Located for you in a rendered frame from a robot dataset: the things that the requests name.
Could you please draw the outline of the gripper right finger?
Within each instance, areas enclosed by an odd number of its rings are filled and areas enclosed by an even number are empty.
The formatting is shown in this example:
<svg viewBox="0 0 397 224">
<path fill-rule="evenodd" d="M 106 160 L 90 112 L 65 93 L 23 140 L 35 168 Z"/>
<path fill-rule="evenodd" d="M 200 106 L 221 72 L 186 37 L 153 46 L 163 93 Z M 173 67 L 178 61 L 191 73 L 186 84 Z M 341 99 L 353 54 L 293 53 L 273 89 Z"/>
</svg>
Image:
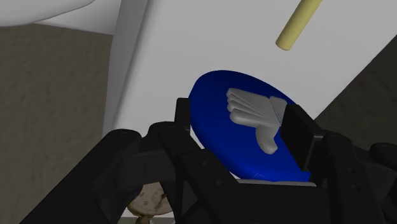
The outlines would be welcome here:
<svg viewBox="0 0 397 224">
<path fill-rule="evenodd" d="M 286 106 L 280 135 L 299 168 L 327 187 L 332 224 L 397 224 L 396 169 L 321 129 L 297 104 Z"/>
</svg>

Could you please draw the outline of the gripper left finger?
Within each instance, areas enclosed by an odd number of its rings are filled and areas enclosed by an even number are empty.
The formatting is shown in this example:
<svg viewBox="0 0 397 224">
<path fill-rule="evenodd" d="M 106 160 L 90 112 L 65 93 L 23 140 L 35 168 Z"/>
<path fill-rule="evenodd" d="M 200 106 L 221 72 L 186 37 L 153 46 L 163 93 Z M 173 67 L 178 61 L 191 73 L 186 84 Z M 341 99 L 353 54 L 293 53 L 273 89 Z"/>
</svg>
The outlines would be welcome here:
<svg viewBox="0 0 397 224">
<path fill-rule="evenodd" d="M 145 136 L 112 130 L 20 224 L 118 224 L 143 186 L 156 182 L 177 224 L 237 224 L 227 197 L 238 182 L 192 139 L 189 114 L 180 98 L 174 121 L 152 124 Z"/>
</svg>

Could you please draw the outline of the beige speckled round object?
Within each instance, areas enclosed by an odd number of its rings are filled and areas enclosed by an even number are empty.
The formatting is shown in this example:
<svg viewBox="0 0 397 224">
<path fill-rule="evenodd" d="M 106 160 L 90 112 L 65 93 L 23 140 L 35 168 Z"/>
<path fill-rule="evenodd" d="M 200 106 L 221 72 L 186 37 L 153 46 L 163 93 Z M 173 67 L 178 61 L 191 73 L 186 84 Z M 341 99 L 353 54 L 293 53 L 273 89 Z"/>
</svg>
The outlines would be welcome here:
<svg viewBox="0 0 397 224">
<path fill-rule="evenodd" d="M 151 224 L 153 217 L 172 212 L 171 205 L 159 182 L 144 185 L 127 209 L 137 216 L 135 224 Z"/>
</svg>

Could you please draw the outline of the blue disc with grey hand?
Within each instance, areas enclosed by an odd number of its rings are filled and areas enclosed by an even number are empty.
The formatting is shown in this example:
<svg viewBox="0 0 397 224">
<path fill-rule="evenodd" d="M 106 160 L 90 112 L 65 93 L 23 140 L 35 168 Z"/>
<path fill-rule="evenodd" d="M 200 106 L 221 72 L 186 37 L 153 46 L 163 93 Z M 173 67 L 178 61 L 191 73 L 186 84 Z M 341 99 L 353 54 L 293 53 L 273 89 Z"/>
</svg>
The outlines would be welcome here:
<svg viewBox="0 0 397 224">
<path fill-rule="evenodd" d="M 268 155 L 256 141 L 255 129 L 231 121 L 227 90 L 237 88 L 266 97 L 275 96 L 293 103 L 272 85 L 236 71 L 211 71 L 195 82 L 189 94 L 190 123 L 200 143 L 210 149 L 234 175 L 241 179 L 304 181 L 310 178 L 296 164 L 280 135 L 277 151 Z"/>
</svg>

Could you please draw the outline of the white flat-topped furniture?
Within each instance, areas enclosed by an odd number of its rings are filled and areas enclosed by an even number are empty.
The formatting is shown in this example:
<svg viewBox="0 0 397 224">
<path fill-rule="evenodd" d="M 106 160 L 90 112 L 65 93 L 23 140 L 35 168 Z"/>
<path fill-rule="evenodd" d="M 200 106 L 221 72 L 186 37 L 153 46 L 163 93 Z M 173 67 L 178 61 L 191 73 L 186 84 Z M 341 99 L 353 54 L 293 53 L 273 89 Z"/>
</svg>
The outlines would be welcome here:
<svg viewBox="0 0 397 224">
<path fill-rule="evenodd" d="M 397 36 L 397 0 L 322 0 L 293 47 L 276 45 L 300 0 L 121 0 L 103 133 L 145 135 L 217 70 L 254 76 L 317 117 Z"/>
</svg>

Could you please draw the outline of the pale yellow cylinder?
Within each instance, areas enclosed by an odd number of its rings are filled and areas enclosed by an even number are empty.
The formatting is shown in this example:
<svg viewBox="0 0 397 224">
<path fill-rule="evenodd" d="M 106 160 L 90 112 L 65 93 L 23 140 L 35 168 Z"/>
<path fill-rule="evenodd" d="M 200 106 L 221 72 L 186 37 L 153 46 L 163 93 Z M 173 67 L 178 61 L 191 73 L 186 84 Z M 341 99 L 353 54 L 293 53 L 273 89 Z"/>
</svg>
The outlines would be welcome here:
<svg viewBox="0 0 397 224">
<path fill-rule="evenodd" d="M 299 2 L 275 42 L 280 49 L 284 51 L 291 50 L 322 1 L 301 0 Z"/>
</svg>

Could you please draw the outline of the white rounded fixture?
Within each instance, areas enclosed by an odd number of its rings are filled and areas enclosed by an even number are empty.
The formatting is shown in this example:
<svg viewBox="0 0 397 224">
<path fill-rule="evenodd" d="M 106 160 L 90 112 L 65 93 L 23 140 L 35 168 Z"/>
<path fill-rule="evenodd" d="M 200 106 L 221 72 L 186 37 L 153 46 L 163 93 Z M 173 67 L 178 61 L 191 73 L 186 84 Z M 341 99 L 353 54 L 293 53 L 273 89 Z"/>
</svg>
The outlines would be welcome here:
<svg viewBox="0 0 397 224">
<path fill-rule="evenodd" d="M 26 25 L 83 8 L 95 0 L 0 0 L 0 27 Z"/>
</svg>

